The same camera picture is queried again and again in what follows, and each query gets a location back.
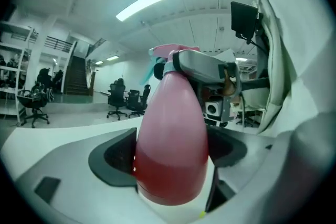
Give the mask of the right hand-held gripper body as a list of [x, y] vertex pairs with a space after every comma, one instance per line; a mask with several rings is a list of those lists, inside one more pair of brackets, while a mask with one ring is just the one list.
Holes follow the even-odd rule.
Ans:
[[[230, 95], [223, 94], [225, 83], [228, 82], [226, 78], [235, 79], [234, 91]], [[237, 63], [214, 61], [207, 69], [197, 68], [193, 80], [197, 82], [195, 93], [200, 101], [204, 119], [215, 122], [216, 126], [225, 126], [226, 122], [233, 119], [230, 115], [230, 103], [242, 90]]]

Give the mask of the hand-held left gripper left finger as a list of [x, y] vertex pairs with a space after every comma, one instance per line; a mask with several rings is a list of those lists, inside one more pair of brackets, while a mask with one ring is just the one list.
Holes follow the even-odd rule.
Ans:
[[112, 187], [89, 168], [101, 143], [139, 128], [140, 118], [60, 128], [17, 128], [1, 149], [15, 186], [46, 223], [148, 223], [134, 187]]

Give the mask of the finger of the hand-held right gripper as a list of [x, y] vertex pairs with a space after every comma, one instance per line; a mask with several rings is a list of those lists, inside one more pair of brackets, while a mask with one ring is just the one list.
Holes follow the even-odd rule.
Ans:
[[172, 56], [174, 69], [199, 82], [224, 82], [226, 62], [202, 52], [185, 49]]
[[156, 79], [163, 79], [165, 63], [156, 63], [153, 68], [153, 74]]

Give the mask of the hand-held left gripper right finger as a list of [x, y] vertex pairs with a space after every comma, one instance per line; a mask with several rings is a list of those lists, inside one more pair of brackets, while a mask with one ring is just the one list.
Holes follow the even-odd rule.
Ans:
[[206, 208], [216, 189], [227, 201], [210, 211], [204, 223], [265, 223], [267, 202], [288, 154], [291, 132], [266, 137], [208, 126], [215, 166]]

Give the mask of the person's right hand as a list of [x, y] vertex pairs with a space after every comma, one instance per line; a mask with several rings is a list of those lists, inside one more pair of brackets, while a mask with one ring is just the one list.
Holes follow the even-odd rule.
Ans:
[[231, 96], [235, 93], [236, 87], [234, 86], [233, 82], [231, 81], [227, 70], [224, 70], [225, 79], [224, 79], [224, 87], [223, 87], [223, 95], [224, 96]]

